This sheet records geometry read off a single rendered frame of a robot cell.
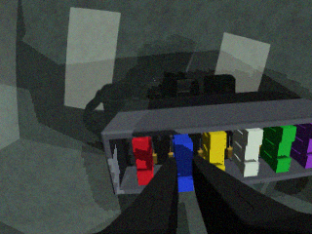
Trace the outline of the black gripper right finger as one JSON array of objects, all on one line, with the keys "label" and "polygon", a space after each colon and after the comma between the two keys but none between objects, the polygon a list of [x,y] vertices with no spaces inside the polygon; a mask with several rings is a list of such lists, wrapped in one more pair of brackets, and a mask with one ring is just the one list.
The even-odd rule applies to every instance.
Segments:
[{"label": "black gripper right finger", "polygon": [[312,214],[274,202],[204,157],[192,156],[191,172],[208,234],[312,234]]}]

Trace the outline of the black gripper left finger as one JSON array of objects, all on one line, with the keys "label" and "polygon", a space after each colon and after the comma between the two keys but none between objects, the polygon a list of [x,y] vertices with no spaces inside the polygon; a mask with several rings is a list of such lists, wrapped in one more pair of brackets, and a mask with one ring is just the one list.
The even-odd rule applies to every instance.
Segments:
[{"label": "black gripper left finger", "polygon": [[178,234],[178,165],[169,157],[121,215],[93,234]]}]

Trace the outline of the yellow fuse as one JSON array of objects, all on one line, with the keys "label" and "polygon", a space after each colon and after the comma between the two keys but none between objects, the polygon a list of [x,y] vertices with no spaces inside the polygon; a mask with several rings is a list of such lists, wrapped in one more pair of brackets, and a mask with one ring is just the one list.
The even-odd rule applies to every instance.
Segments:
[{"label": "yellow fuse", "polygon": [[202,133],[202,148],[204,159],[211,161],[215,167],[225,171],[223,167],[223,148],[226,147],[226,133]]}]

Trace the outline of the grey fuse block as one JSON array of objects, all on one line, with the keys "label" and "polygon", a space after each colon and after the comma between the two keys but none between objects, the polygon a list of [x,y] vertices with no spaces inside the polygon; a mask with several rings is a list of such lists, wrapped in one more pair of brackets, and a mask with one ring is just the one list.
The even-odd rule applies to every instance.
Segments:
[{"label": "grey fuse block", "polygon": [[[223,167],[241,182],[312,176],[312,100],[267,100],[117,112],[101,132],[114,195],[140,194],[133,137],[151,137],[153,175],[169,159],[173,136],[188,134],[202,149],[202,133],[226,133]],[[200,149],[199,149],[200,147]]]}]

